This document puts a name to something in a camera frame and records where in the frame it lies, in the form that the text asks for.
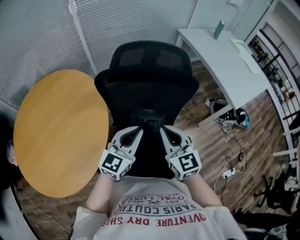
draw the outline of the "power adapter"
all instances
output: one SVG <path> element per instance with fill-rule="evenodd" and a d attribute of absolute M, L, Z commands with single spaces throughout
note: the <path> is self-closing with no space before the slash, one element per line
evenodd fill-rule
<path fill-rule="evenodd" d="M 233 169 L 229 169 L 229 170 L 223 172 L 222 177 L 223 178 L 229 178 L 229 177 L 231 177 L 235 174 L 236 174 L 236 171 L 235 171 L 235 168 L 233 168 Z"/>
<path fill-rule="evenodd" d="M 239 161 L 242 162 L 244 160 L 244 151 L 241 150 L 239 154 Z"/>

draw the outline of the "power strip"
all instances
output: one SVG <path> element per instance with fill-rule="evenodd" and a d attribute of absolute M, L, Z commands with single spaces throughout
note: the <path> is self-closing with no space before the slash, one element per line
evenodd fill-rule
<path fill-rule="evenodd" d="M 236 174 L 236 171 L 235 171 L 235 168 L 233 168 L 233 169 L 229 169 L 229 170 L 223 172 L 222 177 L 229 178 L 231 176 L 234 176 L 235 174 Z"/>

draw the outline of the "chair leg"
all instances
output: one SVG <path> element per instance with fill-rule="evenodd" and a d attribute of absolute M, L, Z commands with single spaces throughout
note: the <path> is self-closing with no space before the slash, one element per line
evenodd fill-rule
<path fill-rule="evenodd" d="M 263 199 L 262 199 L 261 203 L 258 203 L 256 205 L 258 208 L 260 208 L 263 205 L 264 201 L 266 200 L 266 198 L 268 196 L 268 193 L 271 190 L 271 186 L 272 186 L 272 182 L 273 182 L 273 178 L 272 177 L 270 177 L 270 182 L 269 183 L 267 182 L 267 178 L 266 178 L 265 175 L 263 175 L 262 178 L 263 178 L 264 185 L 265 185 L 266 189 L 264 191 L 262 191 L 261 193 L 259 193 L 259 194 L 256 194 L 256 193 L 253 194 L 254 197 L 258 197 L 258 196 L 263 195 Z"/>

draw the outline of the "electrical cord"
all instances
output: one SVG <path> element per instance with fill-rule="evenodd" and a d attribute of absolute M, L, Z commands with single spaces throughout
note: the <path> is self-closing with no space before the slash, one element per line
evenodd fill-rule
<path fill-rule="evenodd" d="M 231 159 L 235 158 L 237 155 L 239 155 L 240 153 L 238 152 L 237 154 L 235 154 Z M 221 173 L 223 172 L 223 170 L 225 169 L 226 165 L 231 161 L 231 159 L 227 160 L 224 167 L 222 168 L 222 170 L 220 171 L 219 175 L 217 176 L 217 180 L 215 181 L 215 185 L 214 185 L 214 192 L 216 191 L 216 185 L 217 185 L 217 181 L 219 180 Z"/>
<path fill-rule="evenodd" d="M 228 163 L 230 163 L 230 165 L 231 165 L 231 170 L 233 170 L 233 163 L 232 163 L 232 161 L 231 161 L 231 158 L 229 158 L 228 156 L 226 156 L 225 157 L 225 160 L 226 160 L 226 162 L 228 162 Z"/>
<path fill-rule="evenodd" d="M 223 186 L 222 193 L 221 193 L 221 200 L 222 200 L 222 204 L 223 204 L 223 206 L 224 206 L 224 201 L 223 201 L 223 193 L 224 193 L 224 190 L 225 190 L 226 184 L 227 184 L 227 176 L 225 177 L 225 184 L 224 184 L 224 186 Z"/>
<path fill-rule="evenodd" d="M 219 121 L 217 121 L 217 122 L 219 123 L 219 125 L 220 125 L 220 127 L 221 127 L 221 131 L 222 131 L 224 134 L 226 134 L 228 137 L 230 137 L 231 139 L 234 139 L 234 140 L 236 141 L 236 143 L 239 145 L 239 147 L 240 147 L 240 154 L 243 153 L 243 169 L 242 169 L 241 171 L 236 171 L 236 172 L 238 172 L 238 173 L 243 173 L 243 172 L 245 171 L 246 167 L 247 167 L 247 165 L 246 165 L 247 159 L 246 159 L 246 155 L 245 155 L 244 148 L 242 147 L 242 145 L 240 144 L 240 142 L 239 142 L 238 139 L 236 138 L 235 131 L 234 131 L 234 129 L 233 129 L 233 125 L 230 126 L 230 127 L 232 128 L 232 133 L 233 133 L 233 137 L 232 137 L 232 136 L 230 136 L 230 135 L 228 134 L 228 132 L 225 132 L 225 131 L 224 131 L 223 121 L 220 121 L 220 120 L 219 120 Z"/>
<path fill-rule="evenodd" d="M 29 200 L 29 202 L 37 209 L 39 210 L 41 213 L 43 213 L 44 215 L 46 215 L 47 217 L 49 217 L 53 222 L 55 222 L 58 226 L 60 226 L 63 230 L 65 230 L 68 233 L 71 233 L 70 231 L 68 231 L 67 229 L 65 229 L 62 225 L 60 225 L 58 222 L 56 222 L 52 217 L 50 217 L 49 215 L 45 214 L 41 209 L 39 209 L 36 205 L 33 204 L 33 202 L 29 199 L 29 197 L 22 191 L 21 188 L 18 188 L 18 186 L 16 186 L 19 194 L 20 194 L 20 202 L 21 202 L 21 207 L 22 207 L 22 214 L 25 214 L 24 208 L 23 208 L 23 202 L 22 202 L 22 198 L 21 198 L 21 193 L 23 193 L 25 195 L 25 197 Z"/>

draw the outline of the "paper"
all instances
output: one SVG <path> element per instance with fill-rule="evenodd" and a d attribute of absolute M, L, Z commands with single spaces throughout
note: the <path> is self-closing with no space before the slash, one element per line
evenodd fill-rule
<path fill-rule="evenodd" d="M 230 44 L 237 51 L 240 57 L 244 60 L 252 74 L 262 73 L 261 67 L 257 64 L 255 59 L 252 57 L 252 52 L 245 44 L 245 42 L 237 39 L 230 39 Z"/>
<path fill-rule="evenodd" d="M 244 60 L 252 74 L 262 73 L 261 67 L 257 64 L 255 59 L 247 52 L 241 52 L 240 57 Z"/>

